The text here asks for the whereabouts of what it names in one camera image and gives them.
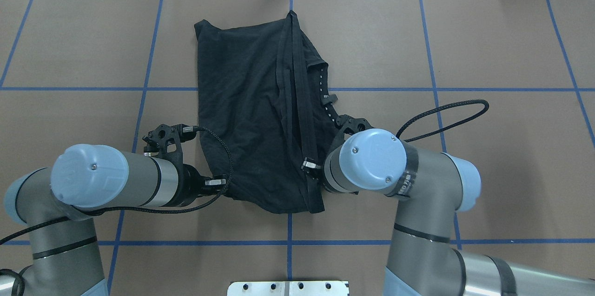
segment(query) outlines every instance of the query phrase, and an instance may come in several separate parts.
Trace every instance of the black strap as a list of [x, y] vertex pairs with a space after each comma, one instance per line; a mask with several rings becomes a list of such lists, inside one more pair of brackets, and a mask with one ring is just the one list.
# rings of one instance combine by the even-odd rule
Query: black strap
[[49, 256], [55, 256], [56, 254], [60, 254], [60, 253], [66, 252], [66, 251], [72, 251], [72, 250], [78, 249], [80, 247], [87, 246], [90, 243], [95, 243], [96, 241], [97, 241], [97, 237], [93, 236], [93, 237], [90, 237], [85, 240], [77, 241], [76, 243], [71, 243], [69, 245], [57, 247], [53, 250], [34, 253], [33, 259], [37, 260], [37, 259], [41, 259], [41, 258], [45, 258], [45, 257], [49, 257]]
[[395, 230], [404, 232], [404, 233], [408, 233], [408, 234], [416, 236], [416, 237], [423, 237], [427, 240], [436, 241], [438, 243], [450, 243], [449, 237], [441, 237], [441, 236], [437, 236], [437, 235], [431, 235], [429, 233], [424, 233], [421, 231], [410, 229], [406, 226], [399, 225], [397, 223], [395, 223]]
[[[302, 160], [310, 158], [318, 163], [318, 152], [315, 141], [314, 117], [312, 115], [312, 104], [310, 103], [310, 91], [308, 90], [308, 72], [304, 58], [304, 43], [302, 32], [299, 27], [298, 16], [289, 12], [291, 17], [291, 43], [293, 49], [293, 80], [295, 84], [297, 118], [302, 143]], [[323, 207], [322, 195], [318, 181], [306, 176], [307, 195], [306, 205], [311, 213], [320, 212]]]
[[461, 287], [459, 288], [459, 296], [463, 296], [465, 293], [465, 286], [467, 285], [467, 268], [465, 267], [465, 260], [463, 260], [461, 252], [456, 249], [452, 250], [455, 252], [456, 257], [459, 258], [459, 264], [461, 264]]
[[403, 175], [397, 181], [395, 188], [386, 194], [388, 197], [393, 197], [395, 195], [399, 195], [400, 197], [409, 198], [409, 192], [415, 183], [415, 178], [417, 177], [417, 170], [419, 167], [419, 156], [417, 154], [417, 149], [411, 146], [408, 143], [403, 143], [403, 147], [405, 149], [405, 153], [407, 155], [407, 162], [405, 165], [405, 171]]
[[139, 205], [140, 207], [142, 207], [143, 205], [149, 204], [155, 198], [155, 196], [157, 196], [157, 193], [159, 192], [159, 188], [161, 188], [161, 168], [159, 168], [159, 164], [157, 163], [157, 161], [155, 161], [155, 159], [153, 159], [151, 157], [149, 157], [149, 159], [151, 159], [155, 163], [155, 167], [157, 168], [157, 186], [155, 186], [155, 191], [153, 192], [153, 195], [151, 195], [151, 197], [149, 197], [149, 199], [147, 199], [147, 202]]
[[512, 273], [512, 269], [510, 269], [508, 263], [501, 258], [487, 257], [490, 258], [496, 265], [496, 268], [498, 268], [498, 273], [500, 274], [500, 295], [517, 296], [515, 275]]

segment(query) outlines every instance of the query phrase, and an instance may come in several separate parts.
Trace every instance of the blue tape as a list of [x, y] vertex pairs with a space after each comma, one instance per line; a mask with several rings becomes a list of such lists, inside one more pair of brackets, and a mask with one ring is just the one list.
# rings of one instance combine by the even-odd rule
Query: blue tape
[[19, 39], [21, 38], [21, 32], [25, 27], [25, 22], [27, 21], [27, 17], [29, 16], [29, 11], [31, 10], [31, 6], [33, 5], [33, 0], [29, 0], [27, 4], [27, 8], [25, 9], [25, 13], [23, 14], [23, 19], [21, 20], [21, 25], [19, 25], [19, 29], [17, 31], [17, 35], [14, 38], [13, 47], [10, 49], [10, 53], [8, 54], [8, 59], [6, 60], [6, 65], [4, 65], [4, 71], [2, 72], [2, 77], [0, 77], [0, 87], [4, 84], [4, 80], [6, 79], [6, 75], [8, 74], [8, 68], [10, 67], [10, 62], [13, 60], [14, 51], [17, 50], [17, 44], [19, 43]]
[[581, 106], [582, 116], [585, 119], [585, 123], [587, 125], [587, 130], [589, 132], [589, 135], [591, 136], [591, 143], [593, 144], [593, 147], [595, 147], [595, 134], [593, 134], [593, 127], [591, 126], [591, 121], [589, 120], [589, 116], [587, 114], [585, 105], [582, 102], [581, 93], [578, 89], [578, 85], [576, 84], [576, 78], [574, 77], [574, 72], [572, 71], [572, 66], [570, 65], [570, 60], [568, 59], [568, 55], [566, 53], [566, 48], [564, 47], [564, 42], [562, 41], [562, 36], [560, 36], [560, 31], [558, 30], [557, 23], [556, 23], [556, 17], [554, 16], [554, 12], [552, 10], [552, 4], [551, 4], [550, 0], [546, 0], [546, 3], [548, 4], [548, 10], [550, 13], [550, 18], [552, 19], [552, 25], [554, 27], [554, 31], [556, 32], [556, 37], [558, 39], [558, 43], [560, 44], [560, 49], [564, 56], [564, 61], [566, 63], [566, 67], [568, 69], [568, 74], [570, 75], [570, 80], [572, 81], [572, 86], [574, 86], [574, 91], [576, 93], [576, 99], [578, 99], [578, 104], [580, 104], [580, 106]]
[[[145, 83], [143, 85], [143, 95], [140, 99], [139, 115], [136, 118], [136, 130], [134, 131], [134, 140], [132, 141], [132, 153], [136, 152], [136, 147], [138, 144], [140, 121], [142, 119], [143, 110], [145, 108], [147, 87], [149, 86], [149, 78], [151, 77], [151, 66], [153, 64], [153, 54], [155, 53], [155, 43], [157, 42], [157, 33], [159, 31], [159, 20], [161, 19], [161, 9], [162, 8], [163, 8], [163, 0], [159, 0], [159, 6], [157, 8], [157, 17], [155, 17], [155, 28], [153, 29], [153, 39], [151, 40], [151, 50], [149, 52], [149, 61], [147, 62]], [[108, 278], [108, 290], [110, 292], [111, 292], [111, 287], [112, 287], [112, 283], [113, 283], [113, 274], [115, 272], [115, 264], [116, 264], [116, 261], [118, 258], [119, 243], [120, 243], [120, 237], [121, 237], [121, 233], [122, 233], [122, 226], [124, 224], [124, 217], [125, 217], [125, 212], [121, 211], [119, 213], [118, 228], [117, 228], [117, 232], [115, 235], [115, 243], [113, 245], [113, 253], [112, 253], [112, 262], [111, 262], [110, 274], [109, 274], [109, 278]]]

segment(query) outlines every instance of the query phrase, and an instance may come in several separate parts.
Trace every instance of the black cloth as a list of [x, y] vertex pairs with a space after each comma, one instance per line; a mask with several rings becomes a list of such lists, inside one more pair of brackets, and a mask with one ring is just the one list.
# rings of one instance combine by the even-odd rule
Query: black cloth
[[[272, 213], [324, 211], [321, 186], [301, 169], [322, 164], [337, 134], [325, 104], [327, 63], [301, 31], [294, 12], [283, 20], [221, 30], [202, 20], [198, 40], [198, 120], [225, 141], [234, 162], [226, 194]], [[200, 135], [213, 174], [227, 154]]]

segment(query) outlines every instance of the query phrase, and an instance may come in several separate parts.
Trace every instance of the wire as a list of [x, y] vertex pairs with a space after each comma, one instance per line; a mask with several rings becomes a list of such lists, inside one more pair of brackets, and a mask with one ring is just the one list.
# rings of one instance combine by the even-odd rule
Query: wire
[[47, 222], [43, 222], [43, 223], [37, 224], [35, 226], [31, 226], [30, 228], [26, 228], [25, 230], [21, 230], [19, 232], [15, 232], [15, 233], [9, 235], [8, 237], [3, 237], [2, 239], [0, 239], [0, 245], [4, 245], [4, 243], [13, 240], [16, 237], [20, 237], [22, 235], [25, 235], [25, 234], [27, 234], [29, 232], [32, 232], [32, 231], [35, 231], [35, 230], [39, 230], [41, 228], [45, 228], [46, 226], [50, 226], [50, 225], [53, 225], [53, 224], [58, 224], [58, 223], [61, 223], [61, 222], [66, 222], [67, 220], [69, 220], [68, 217], [60, 217], [60, 218], [56, 218], [56, 219], [53, 219], [53, 220], [49, 220]]
[[7, 275], [14, 277], [12, 296], [23, 296], [25, 293], [25, 279], [21, 273], [17, 273], [11, 269], [0, 269], [0, 275]]
[[[192, 211], [197, 211], [197, 210], [207, 207], [207, 206], [211, 205], [213, 202], [217, 201], [217, 199], [219, 199], [219, 197], [221, 197], [221, 195], [223, 195], [227, 192], [227, 190], [229, 188], [229, 184], [231, 183], [231, 178], [233, 176], [233, 162], [232, 162], [232, 158], [231, 158], [231, 152], [230, 152], [229, 148], [227, 147], [227, 145], [225, 145], [225, 142], [221, 139], [221, 137], [219, 137], [216, 133], [214, 133], [210, 129], [207, 129], [206, 127], [200, 127], [200, 126], [196, 126], [195, 129], [197, 131], [203, 131], [203, 132], [211, 134], [219, 142], [219, 144], [221, 144], [223, 149], [225, 149], [225, 153], [227, 153], [227, 158], [229, 159], [229, 176], [227, 178], [227, 182], [225, 183], [225, 186], [223, 186], [223, 189], [220, 192], [218, 192], [217, 195], [215, 195], [215, 197], [211, 198], [208, 202], [198, 205], [196, 207], [189, 208], [189, 209], [182, 209], [182, 210], [156, 210], [156, 209], [145, 209], [145, 208], [139, 208], [139, 207], [111, 207], [111, 208], [103, 208], [103, 209], [97, 209], [97, 210], [93, 210], [93, 211], [81, 211], [81, 212], [85, 213], [89, 216], [94, 216], [94, 217], [100, 216], [101, 214], [104, 214], [107, 211], [116, 211], [116, 210], [132, 210], [132, 211], [139, 211], [139, 212], [145, 212], [145, 213], [159, 213], [159, 214], [179, 214], [179, 213], [189, 213]], [[4, 245], [8, 241], [11, 241], [11, 240], [15, 239], [16, 237], [20, 237], [20, 236], [25, 235], [29, 232], [39, 230], [41, 228], [45, 228], [46, 226], [50, 226], [53, 224], [66, 222], [67, 220], [70, 220], [70, 219], [68, 217], [64, 216], [64, 217], [52, 219], [47, 222], [43, 222], [43, 223], [31, 226], [30, 228], [26, 228], [19, 232], [15, 232], [7, 237], [3, 237], [2, 239], [0, 239], [0, 245]], [[23, 296], [23, 294], [25, 292], [25, 280], [23, 278], [23, 272], [24, 272], [24, 270], [22, 270], [20, 273], [17, 273], [16, 271], [13, 271], [10, 269], [0, 269], [0, 275], [12, 276], [15, 279], [15, 281], [13, 283], [13, 291], [12, 291], [13, 296]]]
[[400, 139], [400, 137], [403, 134], [403, 132], [405, 131], [405, 129], [407, 129], [414, 122], [416, 122], [416, 121], [424, 118], [425, 116], [429, 116], [431, 114], [435, 114], [436, 112], [441, 112], [442, 110], [446, 110], [446, 109], [450, 109], [450, 108], [456, 108], [456, 107], [462, 107], [464, 105], [471, 105], [471, 104], [483, 104], [484, 108], [481, 109], [477, 114], [474, 114], [473, 116], [469, 116], [468, 118], [465, 118], [464, 120], [459, 120], [459, 122], [456, 122], [454, 124], [451, 124], [451, 125], [449, 125], [447, 127], [442, 127], [442, 129], [438, 129], [436, 131], [432, 131], [430, 133], [426, 133], [425, 135], [421, 135], [421, 136], [418, 136], [418, 137], [413, 137], [413, 138], [410, 138], [410, 139], [405, 139], [404, 142], [412, 142], [412, 141], [416, 141], [416, 140], [419, 140], [419, 139], [427, 138], [427, 137], [436, 135], [438, 133], [444, 132], [446, 130], [452, 129], [455, 126], [459, 126], [461, 124], [465, 124], [467, 122], [470, 122], [470, 121], [474, 120], [475, 118], [478, 118], [478, 117], [482, 116], [489, 109], [489, 103], [487, 101], [485, 101], [484, 99], [470, 99], [468, 101], [460, 101], [460, 102], [455, 102], [455, 103], [449, 103], [449, 104], [443, 105], [441, 107], [438, 107], [438, 108], [434, 108], [432, 110], [429, 110], [427, 112], [422, 112], [421, 114], [415, 116], [414, 118], [411, 118], [410, 120], [407, 121], [407, 123], [404, 123], [404, 125], [399, 129], [399, 131], [397, 131], [397, 133], [395, 134], [395, 136]]
[[189, 213], [192, 211], [200, 210], [204, 207], [208, 207], [213, 202], [217, 201], [217, 199], [219, 199], [219, 197], [221, 197], [221, 195], [223, 195], [227, 192], [227, 190], [229, 189], [229, 184], [231, 183], [231, 179], [233, 177], [233, 162], [232, 162], [232, 158], [231, 158], [231, 152], [230, 152], [229, 148], [227, 147], [227, 145], [225, 145], [225, 142], [221, 139], [221, 137], [219, 137], [216, 133], [214, 133], [210, 129], [207, 129], [206, 127], [200, 127], [200, 126], [196, 127], [196, 129], [197, 129], [197, 131], [203, 131], [203, 132], [206, 132], [206, 133], [209, 133], [210, 135], [212, 135], [217, 140], [217, 142], [219, 142], [219, 144], [223, 147], [223, 149], [225, 149], [225, 153], [227, 153], [227, 159], [229, 160], [229, 176], [227, 177], [225, 186], [223, 186], [223, 189], [220, 192], [218, 192], [217, 195], [215, 195], [215, 197], [211, 198], [208, 202], [198, 205], [196, 207], [188, 208], [188, 209], [181, 209], [181, 210], [157, 210], [157, 209], [147, 209], [147, 208], [140, 208], [140, 207], [110, 207], [110, 208], [97, 209], [97, 210], [93, 210], [93, 211], [82, 211], [82, 213], [85, 213], [89, 216], [100, 216], [108, 211], [131, 210], [131, 211], [138, 211], [138, 212], [144, 212], [144, 213], [180, 214], [180, 213]]
[[[225, 142], [221, 139], [221, 137], [219, 137], [216, 133], [214, 133], [210, 129], [207, 129], [206, 127], [197, 126], [196, 130], [203, 131], [203, 132], [206, 132], [206, 133], [209, 133], [210, 135], [212, 135], [219, 142], [219, 144], [221, 144], [223, 149], [225, 149], [225, 153], [227, 153], [227, 158], [229, 160], [229, 176], [227, 178], [225, 186], [223, 186], [223, 189], [220, 192], [218, 192], [217, 195], [215, 195], [215, 197], [211, 198], [210, 201], [208, 201], [204, 204], [198, 205], [196, 207], [193, 207], [193, 208], [182, 209], [182, 210], [157, 210], [157, 209], [145, 209], [145, 208], [140, 208], [140, 207], [109, 207], [109, 208], [102, 208], [102, 209], [97, 209], [97, 210], [92, 210], [92, 211], [81, 211], [81, 212], [85, 213], [89, 216], [94, 216], [94, 217], [100, 216], [101, 214], [104, 214], [107, 211], [116, 211], [116, 210], [132, 210], [132, 211], [139, 211], [139, 212], [146, 212], [146, 213], [159, 213], [159, 214], [179, 214], [179, 213], [188, 213], [188, 212], [192, 212], [192, 211], [197, 211], [197, 210], [207, 207], [207, 206], [211, 205], [213, 202], [217, 201], [217, 199], [219, 199], [219, 197], [221, 197], [221, 195], [223, 195], [227, 192], [227, 190], [229, 189], [229, 184], [231, 184], [231, 180], [233, 177], [233, 161], [231, 158], [231, 152], [230, 152], [229, 148], [227, 147], [227, 145], [225, 145]], [[13, 240], [16, 237], [25, 235], [29, 232], [32, 232], [32, 231], [35, 231], [35, 230], [38, 230], [38, 229], [41, 229], [41, 228], [44, 228], [46, 226], [50, 226], [53, 224], [66, 222], [67, 220], [69, 220], [69, 218], [64, 216], [64, 217], [56, 218], [53, 220], [49, 220], [47, 222], [43, 222], [41, 224], [37, 224], [35, 226], [31, 226], [30, 228], [26, 228], [19, 232], [15, 232], [7, 237], [3, 237], [2, 239], [0, 239], [0, 245], [4, 245], [4, 243]]]

